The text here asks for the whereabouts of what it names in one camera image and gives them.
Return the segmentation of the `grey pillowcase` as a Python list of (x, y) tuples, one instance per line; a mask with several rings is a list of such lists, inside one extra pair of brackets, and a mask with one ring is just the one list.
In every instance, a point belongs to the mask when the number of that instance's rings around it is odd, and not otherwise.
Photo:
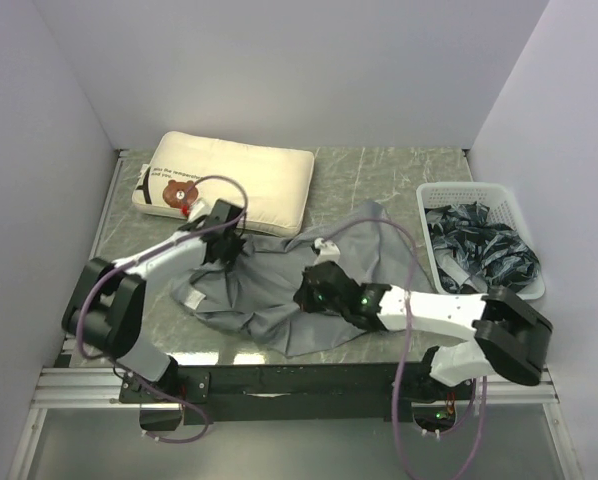
[(243, 334), (286, 357), (333, 349), (363, 332), (335, 312), (308, 312), (297, 298), (303, 272), (317, 257), (316, 239), (335, 243), (340, 267), (357, 283), (434, 290), (388, 218), (382, 205), (366, 201), (342, 219), (293, 238), (249, 234), (231, 269), (183, 274), (171, 296), (203, 324)]

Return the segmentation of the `cream pillow with bear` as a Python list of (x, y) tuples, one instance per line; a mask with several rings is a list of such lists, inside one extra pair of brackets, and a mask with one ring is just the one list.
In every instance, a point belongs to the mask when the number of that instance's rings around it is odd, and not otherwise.
[(132, 193), (142, 213), (181, 219), (194, 202), (218, 199), (241, 206), (245, 227), (278, 237), (302, 226), (315, 154), (170, 131), (142, 166)]

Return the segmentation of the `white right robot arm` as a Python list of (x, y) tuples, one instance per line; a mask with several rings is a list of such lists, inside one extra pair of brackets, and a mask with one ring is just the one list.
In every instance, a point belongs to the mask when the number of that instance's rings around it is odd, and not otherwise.
[(306, 268), (293, 297), (307, 313), (333, 313), (367, 331), (412, 329), (457, 339), (431, 348), (418, 374), (423, 395), (439, 399), (460, 383), (497, 374), (522, 386), (541, 381), (553, 325), (505, 287), (485, 294), (408, 292), (381, 283), (357, 283), (333, 261)]

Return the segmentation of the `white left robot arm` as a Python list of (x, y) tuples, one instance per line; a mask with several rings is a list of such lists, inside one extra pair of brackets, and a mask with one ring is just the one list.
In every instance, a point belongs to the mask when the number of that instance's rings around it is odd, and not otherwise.
[(174, 277), (204, 267), (228, 268), (245, 239), (237, 224), (245, 209), (218, 200), (166, 240), (133, 256), (84, 266), (63, 315), (62, 329), (77, 346), (95, 348), (143, 380), (155, 401), (165, 402), (183, 390), (178, 363), (142, 334), (148, 294)]

